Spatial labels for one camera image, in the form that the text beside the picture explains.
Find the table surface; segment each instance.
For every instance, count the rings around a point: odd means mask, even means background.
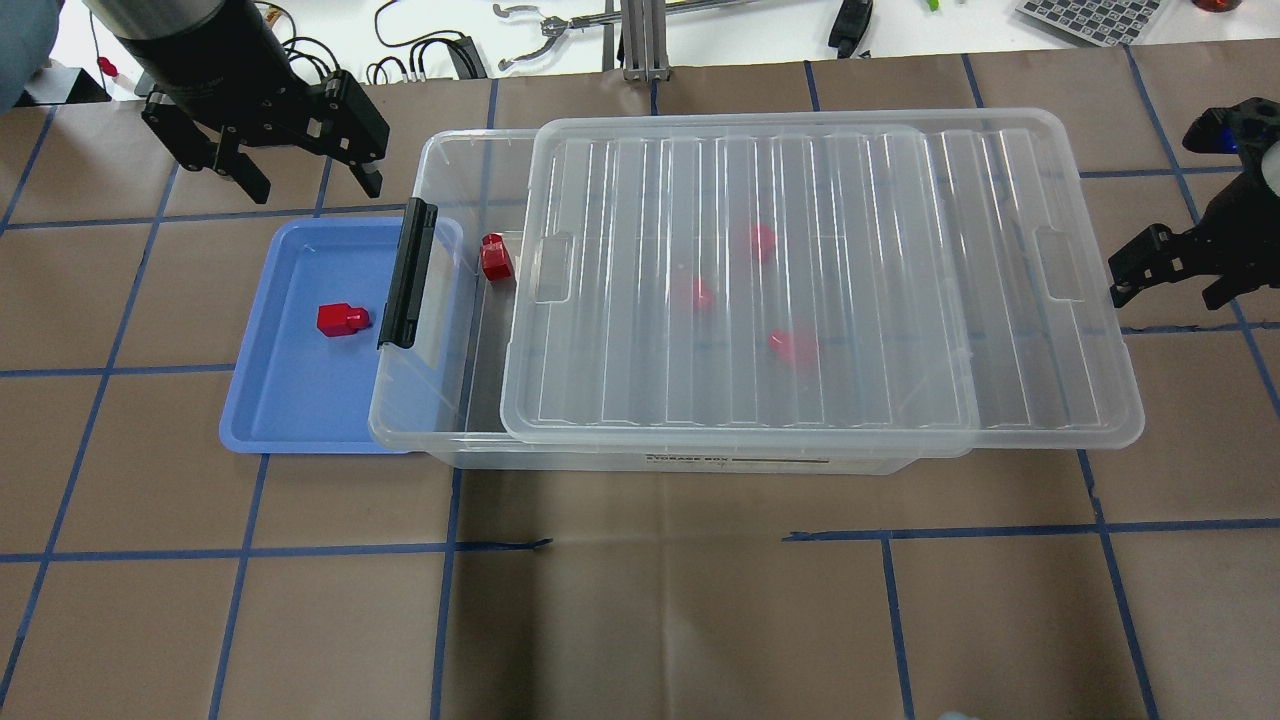
[[[545,14],[571,18],[599,13],[605,0],[552,0],[534,3]],[[333,47],[343,67],[364,77],[364,69],[392,50],[374,37],[372,13],[383,0],[282,0],[297,18],[302,35]],[[513,5],[516,0],[504,3]],[[490,77],[586,73],[602,69],[605,56],[603,28],[571,31],[549,55],[498,70],[498,60],[529,53],[541,45],[536,18],[500,19],[483,0],[429,3],[401,0],[381,15],[387,40],[410,38],[433,29],[457,28],[475,37]],[[876,58],[998,53],[1078,47],[1083,41],[1055,32],[1016,13],[1012,0],[941,0],[931,13],[924,0],[881,0],[859,51]],[[736,65],[823,60],[835,56],[827,35],[838,0],[754,0],[745,5],[701,10],[668,18],[668,55],[672,65]],[[288,22],[278,26],[282,37]],[[109,32],[99,24],[99,45],[127,78],[140,69]],[[1280,3],[1244,0],[1230,13],[1206,13],[1189,0],[1165,0],[1139,44],[1156,45],[1206,40],[1280,37]],[[69,0],[61,14],[61,31],[52,56],[68,65],[96,68],[88,13],[81,0]],[[403,59],[406,54],[399,53]],[[453,77],[444,50],[429,54],[428,73]],[[127,88],[113,88],[128,99]]]
[[[1108,255],[1234,177],[1170,138],[1280,96],[1277,51],[680,68],[657,95],[617,72],[378,87],[376,201],[273,149],[255,206],[179,172],[137,102],[0,117],[0,719],[1274,716],[1277,291],[1208,313],[1187,281],[1119,313],[1148,419],[1121,451],[883,478],[462,473],[236,455],[218,419],[273,232],[398,214],[436,132],[1036,105]]]

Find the clear plastic storage box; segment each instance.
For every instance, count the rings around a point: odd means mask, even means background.
[[[888,473],[1142,432],[1066,133],[1041,110],[443,133],[415,196],[465,240],[433,249],[413,346],[380,350],[389,448]],[[476,273],[489,232],[515,283]]]

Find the plastic lid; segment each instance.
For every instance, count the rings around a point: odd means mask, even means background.
[[[1142,409],[1041,110],[557,120],[502,419],[527,442],[1123,446]]]

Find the blue tray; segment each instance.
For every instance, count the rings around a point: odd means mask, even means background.
[[[218,432],[236,452],[385,454],[369,433],[378,325],[399,218],[293,220],[271,241]],[[316,309],[365,307],[372,325],[325,337]]]

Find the red object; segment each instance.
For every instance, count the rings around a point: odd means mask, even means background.
[[[119,77],[120,74],[120,70],[115,69],[115,65],[113,65],[111,61],[108,60],[106,58],[97,59],[97,69],[102,70],[104,76],[111,78]]]
[[[356,334],[370,325],[369,310],[352,307],[346,302],[321,305],[316,313],[316,329],[326,337]]]
[[[778,246],[778,236],[773,228],[765,224],[751,225],[751,255],[760,263],[773,259],[773,250]]]
[[[805,368],[818,361],[818,338],[812,333],[776,329],[769,333],[769,348],[792,368]]]
[[[1240,6],[1240,0],[1192,0],[1201,10],[1210,13],[1225,13]]]
[[[710,310],[716,305],[716,293],[712,292],[709,284],[703,282],[703,278],[694,278],[694,307],[699,310]]]
[[[511,255],[507,255],[500,234],[492,232],[480,240],[480,268],[489,282],[504,281],[516,274],[511,269]]]

